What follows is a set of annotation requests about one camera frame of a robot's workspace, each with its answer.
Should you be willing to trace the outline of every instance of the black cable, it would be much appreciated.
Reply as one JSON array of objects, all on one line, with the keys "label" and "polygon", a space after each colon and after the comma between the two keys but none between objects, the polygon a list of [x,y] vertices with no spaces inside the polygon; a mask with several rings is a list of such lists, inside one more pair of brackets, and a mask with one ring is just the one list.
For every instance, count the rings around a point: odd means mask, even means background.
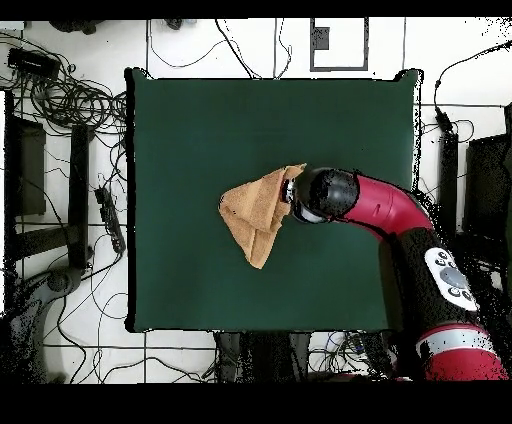
[{"label": "black cable", "polygon": [[240,62],[240,65],[242,65],[242,67],[244,68],[245,72],[247,72],[247,75],[249,75],[249,78],[253,78],[253,75],[249,72],[249,69],[247,68],[247,66],[245,65],[245,63],[240,59],[240,57],[236,54],[235,52],[235,49],[233,48],[233,46],[231,45],[230,41],[229,41],[229,38],[228,36],[226,35],[226,33],[224,31],[222,31],[220,25],[219,25],[219,20],[218,19],[215,19],[215,25],[217,26],[217,29],[219,30],[219,32],[222,34],[222,36],[224,37],[224,39],[226,40],[226,42],[228,43],[229,45],[229,48],[231,49],[231,51],[233,52],[233,54],[235,55],[236,59],[238,60],[238,62]]},{"label": "black cable", "polygon": [[[100,272],[105,271],[106,269],[110,269],[110,268],[112,268],[114,265],[116,265],[116,264],[121,260],[121,258],[122,258],[122,256],[121,256],[121,255],[118,255],[118,256],[117,256],[117,258],[114,260],[114,262],[112,262],[109,266],[106,266],[106,267],[104,267],[104,268],[102,268],[102,269],[100,269],[100,270],[98,270],[98,271],[96,271],[96,272],[92,273],[91,275],[97,275],[97,274],[99,274]],[[84,280],[86,280],[87,278],[90,278],[90,277],[91,277],[91,275],[89,275],[89,276],[87,276],[87,277],[82,277],[81,281],[84,281]],[[107,274],[105,274],[105,275],[103,276],[103,278],[101,279],[101,281],[100,281],[100,282],[96,285],[96,287],[94,288],[94,291],[96,291],[96,290],[98,289],[98,287],[101,285],[101,283],[103,283],[103,281],[105,280],[105,277],[106,277],[106,276],[107,276]],[[62,324],[66,319],[68,319],[68,318],[69,318],[69,317],[70,317],[70,316],[71,316],[71,315],[72,315],[72,314],[73,314],[73,313],[74,313],[78,308],[80,308],[80,306],[82,306],[82,305],[87,301],[87,299],[89,299],[90,297],[91,297],[91,295],[89,294],[89,295],[88,295],[84,300],[82,300],[82,302],[80,302],[80,303],[78,304],[78,306],[76,306],[76,307],[75,307],[75,309],[73,309],[73,310],[72,310],[68,315],[66,315],[66,317],[65,317],[63,320],[61,320],[61,324]],[[50,333],[52,333],[52,332],[53,332],[53,331],[55,331],[56,329],[57,329],[57,326],[53,327],[50,331],[48,331],[48,332],[44,335],[43,340],[44,340],[44,339],[46,339],[46,338],[50,335]]]},{"label": "black cable", "polygon": [[277,65],[277,18],[274,18],[274,67],[272,68],[272,78],[276,78]]},{"label": "black cable", "polygon": [[[471,121],[469,119],[457,119],[456,121],[451,122],[452,124],[455,125],[455,128],[457,129],[457,132],[455,134],[459,133],[459,126],[457,124],[460,124],[463,122],[466,122],[471,126],[471,135],[468,138],[466,138],[465,140],[458,141],[458,143],[466,143],[467,141],[469,141],[473,138],[473,135],[475,135],[475,125],[473,124],[473,121]],[[425,131],[425,129],[427,127],[433,127],[433,128],[428,131]],[[438,128],[439,128],[439,124],[425,124],[425,123],[421,122],[421,135],[422,136],[426,135],[432,131],[435,131]]]},{"label": "black cable", "polygon": [[187,63],[185,65],[172,65],[170,64],[169,62],[167,62],[166,60],[162,59],[162,57],[155,51],[155,49],[153,48],[153,30],[152,30],[152,27],[151,27],[151,19],[149,20],[149,48],[151,49],[151,51],[155,54],[155,56],[160,59],[160,61],[162,61],[163,63],[165,63],[167,66],[171,67],[171,68],[186,68],[188,66],[191,66],[191,65],[195,65],[196,63],[200,62],[201,60],[203,60],[206,56],[208,56],[212,50],[217,47],[219,44],[222,44],[222,43],[225,43],[226,40],[221,40],[219,41],[218,43],[215,43],[211,48],[210,50],[208,50],[204,55],[202,55],[199,59],[197,60],[194,60],[193,62],[190,62],[190,63]]},{"label": "black cable", "polygon": [[283,20],[281,21],[281,28],[279,29],[279,37],[278,37],[278,40],[279,40],[279,44],[281,44],[281,47],[286,51],[286,53],[288,54],[288,59],[286,61],[286,65],[284,67],[284,69],[281,71],[281,73],[277,76],[277,79],[281,79],[281,77],[284,75],[284,73],[288,70],[288,67],[290,66],[290,63],[292,61],[292,46],[289,45],[288,48],[286,48],[283,44],[283,42],[281,41],[281,33],[283,32],[283,25],[284,25],[284,18]]},{"label": "black cable", "polygon": [[162,361],[160,358],[156,358],[154,356],[148,356],[145,360],[141,360],[141,361],[138,361],[138,362],[135,362],[133,364],[130,364],[130,365],[120,365],[118,367],[114,367],[114,368],[111,368],[109,370],[109,372],[107,372],[107,374],[105,375],[105,377],[101,380],[101,384],[105,384],[105,381],[107,380],[108,376],[114,372],[115,370],[121,370],[121,369],[127,369],[127,368],[133,368],[133,367],[136,367],[137,365],[140,365],[142,363],[144,363],[144,361],[149,361],[149,360],[152,360],[152,361],[157,361],[159,362],[160,364],[162,364],[164,367],[172,370],[172,371],[176,371],[176,372],[180,372],[182,373],[184,376],[188,377],[190,380],[192,381],[196,381],[198,383],[206,383],[206,381],[203,381],[201,380],[201,377],[199,376],[199,374],[195,373],[195,372],[187,372],[185,370],[182,370],[180,368],[176,368],[176,367],[173,367],[169,364],[166,364],[164,361]]},{"label": "black cable", "polygon": [[76,343],[74,340],[71,340],[68,336],[66,336],[64,334],[64,332],[62,331],[62,328],[60,327],[60,323],[61,323],[61,319],[62,319],[62,315],[64,315],[64,311],[66,310],[66,303],[67,303],[67,296],[64,296],[64,305],[62,306],[62,310],[60,311],[60,314],[59,314],[59,317],[57,318],[57,328],[59,330],[59,333],[60,335],[68,342],[68,343],[71,343],[72,345],[76,346],[77,348],[79,348],[84,357],[82,359],[82,362],[80,364],[80,366],[76,369],[75,373],[73,374],[73,377],[71,377],[71,380],[69,381],[69,384],[73,384],[73,381],[75,381],[75,378],[77,376],[77,374],[80,372],[80,370],[82,369],[82,367],[84,366],[85,364],[85,361],[87,359],[87,352],[85,351],[85,349],[80,346],[78,343]]},{"label": "black cable", "polygon": [[505,43],[502,43],[502,44],[499,44],[497,46],[493,46],[493,47],[489,47],[485,50],[482,50],[481,52],[478,52],[476,54],[474,54],[473,56],[470,56],[466,59],[462,59],[462,60],[459,60],[455,63],[452,63],[450,66],[446,67],[443,72],[441,72],[441,75],[439,75],[439,78],[437,79],[436,81],[436,84],[435,84],[435,88],[434,88],[434,106],[436,108],[436,111],[439,110],[439,108],[437,107],[437,89],[439,88],[439,86],[441,85],[441,79],[443,78],[443,75],[446,73],[446,71],[448,71],[449,69],[453,68],[454,66],[457,66],[461,63],[464,63],[464,62],[467,62],[471,59],[475,59],[475,58],[478,58],[479,56],[483,56],[483,55],[486,55],[488,53],[492,53],[492,52],[495,52],[495,51],[498,51],[498,50],[501,50],[501,49],[508,49],[509,47],[512,46],[512,40],[510,41],[507,41]]}]

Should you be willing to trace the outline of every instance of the green tabletop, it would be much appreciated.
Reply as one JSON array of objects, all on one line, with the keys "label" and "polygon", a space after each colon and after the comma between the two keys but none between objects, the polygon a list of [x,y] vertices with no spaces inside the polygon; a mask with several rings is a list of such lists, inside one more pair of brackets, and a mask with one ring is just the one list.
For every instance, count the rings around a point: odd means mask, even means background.
[{"label": "green tabletop", "polygon": [[387,327],[371,234],[285,217],[257,270],[217,208],[225,191],[300,163],[410,187],[415,71],[396,82],[132,77],[135,331]]}]

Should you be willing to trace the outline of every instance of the brown cloth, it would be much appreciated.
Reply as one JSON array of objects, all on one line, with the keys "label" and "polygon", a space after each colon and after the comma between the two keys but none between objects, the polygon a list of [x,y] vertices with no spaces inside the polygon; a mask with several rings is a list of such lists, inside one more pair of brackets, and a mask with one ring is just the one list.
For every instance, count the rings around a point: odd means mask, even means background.
[{"label": "brown cloth", "polygon": [[281,220],[290,213],[290,205],[280,199],[283,181],[297,177],[305,166],[280,168],[221,197],[220,215],[253,267],[263,268]]}]

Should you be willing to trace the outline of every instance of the white floor tile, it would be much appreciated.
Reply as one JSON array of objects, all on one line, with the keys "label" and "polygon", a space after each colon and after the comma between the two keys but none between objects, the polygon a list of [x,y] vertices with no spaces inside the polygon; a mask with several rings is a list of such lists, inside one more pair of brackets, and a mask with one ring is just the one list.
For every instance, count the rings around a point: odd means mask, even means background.
[{"label": "white floor tile", "polygon": [[[481,18],[407,18],[406,68],[425,72],[422,102],[433,103],[434,84],[449,65],[504,43],[510,30]],[[500,50],[448,70],[437,103],[498,104],[512,101],[509,69],[512,54]]]},{"label": "white floor tile", "polygon": [[[282,18],[279,18],[278,33],[281,23]],[[292,46],[292,60],[283,78],[393,79],[402,69],[403,23],[403,18],[370,18],[368,71],[310,72],[310,19],[285,18],[281,41],[285,47]],[[219,20],[219,24],[226,29],[223,20]],[[333,23],[333,27],[336,25],[343,25],[343,22]],[[247,65],[261,77],[272,78],[274,19],[228,19],[227,27],[226,34],[238,43]],[[155,19],[152,29],[153,49],[171,65],[191,63],[223,39],[212,19],[198,20],[195,26],[179,31],[173,31]],[[215,47],[205,59],[187,68],[172,68],[150,51],[149,72],[157,78],[246,78],[243,67],[225,44]],[[330,50],[336,50],[334,42]],[[276,53],[276,74],[279,74],[286,66],[288,54],[279,44]]]},{"label": "white floor tile", "polygon": [[[96,349],[86,349],[87,357],[84,365],[78,372],[73,384],[99,384],[98,377],[93,371],[93,358]],[[125,367],[141,362],[144,359],[142,349],[102,349],[102,356],[99,363],[96,356],[96,372],[99,374],[100,381],[105,384],[134,384],[144,382],[144,365],[138,365],[115,369],[115,367]],[[69,383],[74,373],[82,363],[83,353],[80,349],[73,347],[45,347],[46,361],[49,373],[65,373],[67,375],[66,383]]]},{"label": "white floor tile", "polygon": [[[249,68],[264,78],[272,78],[274,19],[228,19],[227,27],[219,19],[219,25],[228,38],[236,41]],[[167,27],[162,19],[153,19],[151,29],[153,49],[150,47],[148,70],[154,78],[248,78],[226,42],[190,67],[168,65],[195,62],[215,43],[224,40],[213,19],[184,24],[179,31]],[[236,45],[233,48],[239,54]]]},{"label": "white floor tile", "polygon": [[148,347],[215,348],[213,333],[207,331],[155,330],[147,333]]},{"label": "white floor tile", "polygon": [[[101,228],[92,228],[89,234],[90,243],[94,244],[94,240],[104,233]],[[102,237],[96,246],[94,269],[99,270],[110,265],[115,257],[110,237]],[[68,296],[66,311],[61,321],[61,328],[66,335],[81,344],[97,345],[98,326],[100,326],[99,344],[101,345],[143,345],[143,334],[129,333],[124,326],[128,299],[126,295],[128,292],[127,260],[128,258],[124,257],[108,273],[104,271],[94,276],[92,285],[90,279],[83,281],[80,287]],[[91,295],[92,290],[94,290],[94,299]],[[58,300],[48,313],[45,325],[45,335],[47,334],[45,341],[47,343],[62,342],[62,337],[55,329],[62,307],[63,301]]]},{"label": "white floor tile", "polygon": [[[198,379],[213,363],[215,359],[214,351],[195,351],[195,350],[163,350],[148,349],[148,357],[156,357],[166,365],[195,373],[193,378]],[[191,382],[190,378],[178,370],[166,368],[156,360],[147,361],[147,382],[148,383],[172,383],[172,382]]]}]

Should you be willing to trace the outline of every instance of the cable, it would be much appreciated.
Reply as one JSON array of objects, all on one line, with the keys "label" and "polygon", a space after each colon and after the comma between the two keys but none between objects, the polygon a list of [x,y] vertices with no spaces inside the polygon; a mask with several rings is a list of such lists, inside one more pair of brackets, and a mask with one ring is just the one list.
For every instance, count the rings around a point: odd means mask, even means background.
[{"label": "cable", "polygon": [[222,31],[220,25],[219,25],[219,20],[218,19],[215,19],[215,25],[217,26],[217,29],[219,30],[219,32],[222,34],[222,36],[224,37],[224,39],[226,40],[226,42],[228,43],[229,45],[229,48],[231,49],[231,51],[233,52],[233,54],[235,55],[236,59],[238,60],[238,62],[240,62],[240,65],[242,65],[242,67],[244,68],[245,72],[247,72],[247,75],[249,75],[249,78],[253,79],[253,75],[249,72],[249,69],[247,68],[247,66],[245,65],[245,63],[242,61],[242,59],[240,59],[240,57],[236,54],[235,52],[235,49],[233,48],[233,46],[231,45],[230,41],[229,41],[229,38],[228,36],[226,35],[226,33],[224,31]]},{"label": "cable", "polygon": [[158,363],[162,364],[164,367],[172,370],[172,371],[176,371],[176,372],[180,372],[183,374],[183,376],[186,376],[188,378],[190,378],[192,381],[196,381],[198,383],[206,383],[206,381],[204,380],[201,380],[201,377],[199,376],[199,374],[195,373],[195,372],[187,372],[187,371],[184,371],[180,368],[176,368],[176,367],[173,367],[171,365],[168,365],[166,364],[164,361],[162,361],[160,358],[156,358],[154,356],[148,356],[146,359],[143,359],[141,361],[138,361],[138,362],[135,362],[133,364],[130,364],[130,365],[120,365],[118,367],[114,367],[114,368],[111,368],[109,372],[107,372],[107,374],[105,375],[105,377],[101,380],[101,384],[105,384],[105,381],[107,380],[108,376],[114,372],[115,370],[121,370],[121,369],[127,369],[127,368],[133,368],[133,367],[136,367],[137,365],[140,365],[142,363],[144,363],[145,361],[157,361]]},{"label": "cable", "polygon": [[274,18],[274,67],[272,69],[272,78],[276,79],[277,62],[277,18]]},{"label": "cable", "polygon": [[193,62],[190,62],[190,63],[187,63],[185,65],[172,65],[170,64],[169,62],[167,62],[166,60],[162,59],[162,57],[155,51],[155,49],[153,48],[153,30],[152,30],[152,27],[151,27],[151,19],[149,20],[149,48],[151,49],[151,51],[155,54],[155,56],[160,59],[160,61],[162,61],[163,63],[165,63],[167,66],[171,67],[171,68],[186,68],[188,66],[192,66],[192,65],[195,65],[196,63],[200,62],[201,60],[203,60],[206,56],[208,56],[212,50],[217,47],[219,44],[222,44],[222,43],[225,43],[226,40],[221,40],[219,41],[218,43],[215,43],[211,48],[210,50],[208,50],[204,55],[202,55],[199,59],[197,60],[194,60]]},{"label": "cable", "polygon": [[284,67],[284,69],[281,71],[281,73],[277,76],[277,79],[281,79],[281,77],[284,75],[284,73],[288,70],[288,66],[290,66],[290,63],[292,62],[292,46],[289,45],[288,48],[286,48],[283,44],[283,42],[281,41],[281,33],[283,32],[283,25],[284,25],[284,18],[283,20],[281,21],[281,28],[279,30],[279,37],[278,37],[278,40],[279,40],[279,44],[281,44],[281,47],[286,51],[286,53],[288,54],[288,59],[286,61],[286,65]]},{"label": "cable", "polygon": [[71,340],[68,336],[66,336],[64,334],[64,332],[62,331],[62,328],[60,327],[60,323],[61,323],[61,319],[62,319],[62,315],[64,315],[64,311],[66,310],[66,303],[67,303],[67,296],[64,296],[64,305],[62,306],[62,310],[60,311],[60,314],[59,314],[59,317],[57,318],[57,328],[59,330],[59,333],[60,335],[69,343],[71,343],[72,345],[76,346],[77,348],[79,348],[84,357],[82,359],[82,362],[80,364],[80,366],[77,368],[77,370],[75,371],[75,373],[73,374],[73,377],[71,377],[71,380],[69,381],[69,384],[73,384],[73,381],[75,381],[75,378],[77,376],[77,374],[79,373],[79,371],[82,369],[82,367],[84,366],[85,364],[85,361],[87,359],[87,352],[85,351],[85,349],[80,346],[78,343],[76,343],[74,340]]},{"label": "cable", "polygon": [[[456,121],[451,122],[455,125],[455,128],[457,129],[457,132],[455,134],[459,133],[459,126],[457,124],[466,122],[471,126],[471,135],[466,138],[465,140],[458,141],[458,143],[466,143],[467,141],[471,140],[473,138],[473,135],[475,134],[475,125],[473,124],[473,121],[470,121],[469,119],[457,119]],[[432,129],[425,131],[427,127],[433,127]],[[435,131],[439,128],[439,124],[425,124],[421,122],[421,135],[424,136],[432,131]]]},{"label": "cable", "polygon": [[475,59],[475,58],[478,58],[479,56],[483,56],[483,55],[486,55],[488,53],[492,53],[492,52],[495,52],[495,51],[498,51],[498,50],[501,50],[501,49],[506,49],[508,51],[508,48],[512,46],[512,40],[510,41],[507,41],[505,43],[502,43],[502,44],[498,44],[497,46],[494,46],[494,47],[489,47],[485,50],[482,50],[481,52],[478,52],[476,54],[474,54],[473,56],[470,56],[466,59],[463,59],[463,60],[459,60],[455,63],[452,63],[450,66],[446,67],[443,72],[441,72],[441,75],[439,75],[439,78],[437,79],[436,81],[436,84],[435,84],[435,88],[434,88],[434,106],[436,108],[436,111],[439,110],[439,108],[437,107],[437,90],[439,88],[439,86],[441,85],[441,79],[443,78],[443,75],[445,74],[446,71],[448,71],[449,69],[453,68],[454,66],[457,66],[457,65],[460,65],[461,63],[464,63],[464,62],[467,62],[471,59]]}]

